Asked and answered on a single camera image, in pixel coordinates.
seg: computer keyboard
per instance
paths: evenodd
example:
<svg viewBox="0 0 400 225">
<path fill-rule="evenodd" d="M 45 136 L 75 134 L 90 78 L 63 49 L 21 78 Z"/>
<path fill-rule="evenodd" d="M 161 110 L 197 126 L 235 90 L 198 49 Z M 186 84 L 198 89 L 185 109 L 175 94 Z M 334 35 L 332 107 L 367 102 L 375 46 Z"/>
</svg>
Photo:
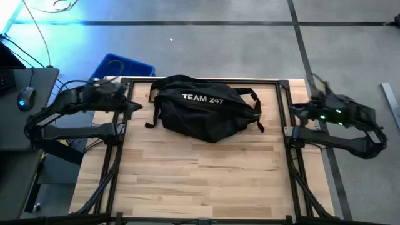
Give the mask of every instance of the computer keyboard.
<svg viewBox="0 0 400 225">
<path fill-rule="evenodd" d="M 14 71 L 12 69 L 0 69 L 0 91 L 14 86 Z"/>
</svg>

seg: black duffel bag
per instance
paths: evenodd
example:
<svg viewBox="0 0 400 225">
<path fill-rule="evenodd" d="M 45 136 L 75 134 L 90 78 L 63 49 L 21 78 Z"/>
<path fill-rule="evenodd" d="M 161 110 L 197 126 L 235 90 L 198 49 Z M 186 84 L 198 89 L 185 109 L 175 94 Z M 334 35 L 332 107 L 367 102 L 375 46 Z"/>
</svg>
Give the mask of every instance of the black duffel bag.
<svg viewBox="0 0 400 225">
<path fill-rule="evenodd" d="M 231 88 L 226 84 L 175 75 L 151 84 L 149 102 L 151 91 L 155 89 L 159 92 L 154 98 L 154 125 L 147 122 L 147 128 L 153 128 L 159 118 L 166 129 L 209 143 L 232 136 L 253 122 L 264 132 L 259 122 L 261 103 L 251 88 Z M 251 94 L 256 101 L 254 109 L 244 102 L 242 94 Z"/>
</svg>

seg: black metal frame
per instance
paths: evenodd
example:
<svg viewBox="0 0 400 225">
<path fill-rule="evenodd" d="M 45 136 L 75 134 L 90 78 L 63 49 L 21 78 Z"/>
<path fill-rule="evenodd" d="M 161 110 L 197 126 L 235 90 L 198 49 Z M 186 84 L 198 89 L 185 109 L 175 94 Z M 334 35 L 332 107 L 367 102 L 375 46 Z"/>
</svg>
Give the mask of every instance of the black metal frame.
<svg viewBox="0 0 400 225">
<path fill-rule="evenodd" d="M 125 83 L 131 82 L 131 85 L 129 86 L 128 89 L 128 98 L 131 99 L 133 97 L 133 92 L 134 92 L 134 84 L 135 83 L 153 83 L 154 81 L 157 81 L 160 77 L 132 77 L 132 78 L 123 78 L 125 79 Z M 291 92 L 290 92 L 290 86 L 289 86 L 289 81 L 288 80 L 266 80 L 266 79 L 207 79 L 211 82 L 214 83 L 226 83 L 226 84 L 265 84 L 265 85 L 273 85 L 276 88 L 276 94 L 277 94 L 277 103 L 278 103 L 278 108 L 279 108 L 279 115 L 281 119 L 281 127 L 282 127 L 282 136 L 284 137 L 284 127 L 287 126 L 287 121 L 285 117 L 285 109 L 284 109 L 284 103 L 283 103 L 283 97 L 282 97 L 282 89 L 285 91 L 286 95 L 286 101 L 287 104 L 290 105 L 292 103 L 292 98 L 291 98 Z M 296 125 L 296 120 L 294 116 L 290 113 L 290 123 L 291 126 Z M 116 123 L 118 120 L 118 113 L 114 114 L 113 117 L 113 122 Z M 118 168 L 119 168 L 119 163 L 121 161 L 121 156 L 122 156 L 122 151 L 123 151 L 123 142 L 118 145 L 117 151 L 116 151 L 116 158 L 118 162 Z M 291 154 L 291 147 L 289 145 L 289 140 L 284 138 L 284 145 L 285 145 L 285 151 L 286 151 L 286 160 L 287 160 L 287 168 L 288 168 L 288 173 L 289 173 L 289 179 L 291 183 L 291 192 L 292 192 L 292 199 L 293 199 L 293 207 L 294 207 L 294 213 L 295 217 L 299 218 L 302 216 L 301 213 L 301 207 L 300 207 L 300 202 L 299 202 L 299 196 L 298 196 L 298 189 L 297 189 L 297 183 L 296 179 L 293 176 L 293 173 L 291 172 L 291 164 L 294 164 L 294 160 Z M 103 162 L 103 167 L 102 167 L 102 173 L 101 173 L 101 180 L 104 178 L 105 174 L 108 171 L 110 159 L 111 159 L 111 152 L 113 150 L 112 146 L 107 146 L 107 151 L 106 155 L 104 158 Z M 307 187 L 307 177 L 306 177 L 306 170 L 304 167 L 304 161 L 303 161 L 303 156 L 301 154 L 301 149 L 296 149 L 296 154 L 297 154 L 297 163 L 299 167 L 299 173 L 301 176 L 302 181 L 306 184 Z M 110 185 L 110 191 L 109 191 L 109 196 L 107 199 L 107 208 L 106 208 L 106 213 L 111 214 L 112 209 L 113 209 L 113 203 L 114 203 L 114 196 L 115 196 L 115 191 L 116 191 L 116 184 L 117 184 L 117 179 L 118 179 L 118 170 L 116 171 L 115 176 L 112 178 L 112 182 Z M 308 217 L 313 217 L 313 208 L 311 206 L 309 198 L 304 195 L 305 203 L 306 203 L 306 214 Z M 101 208 L 101 203 L 102 203 L 102 197 L 99 198 L 97 201 L 95 207 L 94 207 L 94 214 L 100 213 L 100 208 Z M 154 223 L 154 222 L 159 222 L 159 223 L 176 223 L 176 222 L 190 222 L 190 221 L 196 221 L 197 218 L 192 218 L 192 219 L 171 219 L 171 218 L 139 218 L 139 217 L 123 217 L 124 222 L 149 222 L 149 223 Z M 258 220 L 253 220 L 253 219 L 217 219 L 215 221 L 219 221 L 220 223 L 242 223 L 242 224 L 290 224 L 288 221 L 291 221 L 291 216 L 287 217 L 286 219 L 258 219 Z"/>
</svg>

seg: computer mouse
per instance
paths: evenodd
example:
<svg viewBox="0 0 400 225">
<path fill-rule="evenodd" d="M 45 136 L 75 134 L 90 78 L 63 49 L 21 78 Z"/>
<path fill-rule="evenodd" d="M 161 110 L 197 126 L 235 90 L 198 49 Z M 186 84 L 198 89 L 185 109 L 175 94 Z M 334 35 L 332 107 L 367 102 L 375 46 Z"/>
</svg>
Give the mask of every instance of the computer mouse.
<svg viewBox="0 0 400 225">
<path fill-rule="evenodd" d="M 33 108 L 35 104 L 36 91 L 33 87 L 25 87 L 20 90 L 17 99 L 17 105 L 19 110 L 25 112 Z"/>
</svg>

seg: desk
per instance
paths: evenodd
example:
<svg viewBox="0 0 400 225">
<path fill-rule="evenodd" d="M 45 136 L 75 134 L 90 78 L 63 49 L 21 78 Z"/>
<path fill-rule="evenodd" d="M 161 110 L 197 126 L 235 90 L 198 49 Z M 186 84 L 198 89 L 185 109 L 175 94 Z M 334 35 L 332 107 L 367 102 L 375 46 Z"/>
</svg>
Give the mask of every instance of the desk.
<svg viewBox="0 0 400 225">
<path fill-rule="evenodd" d="M 26 118 L 46 106 L 59 69 L 35 68 L 31 86 L 36 90 L 35 106 L 28 112 L 17 107 L 19 90 L 29 84 L 31 69 L 15 70 L 16 87 L 0 97 L 0 220 L 19 219 L 42 151 L 32 151 L 23 133 Z"/>
<path fill-rule="evenodd" d="M 306 102 L 304 80 L 290 79 L 289 83 L 293 102 Z M 220 219 L 284 219 L 285 215 L 294 215 L 275 87 L 231 85 L 254 89 L 261 100 L 261 123 L 266 130 L 261 134 L 254 123 L 245 131 L 210 144 L 168 131 L 161 121 L 154 129 L 145 128 L 154 111 L 148 103 L 150 85 L 134 85 L 132 100 L 144 107 L 134 112 L 127 124 L 113 214 Z M 254 104 L 250 96 L 243 98 Z M 112 117 L 96 112 L 94 123 L 106 123 Z M 77 211 L 98 186 L 105 152 L 103 145 L 85 154 L 70 211 Z M 320 150 L 306 146 L 302 155 L 311 191 L 334 214 Z M 305 214 L 300 189 L 299 193 Z M 101 212 L 107 196 L 106 190 Z"/>
</svg>

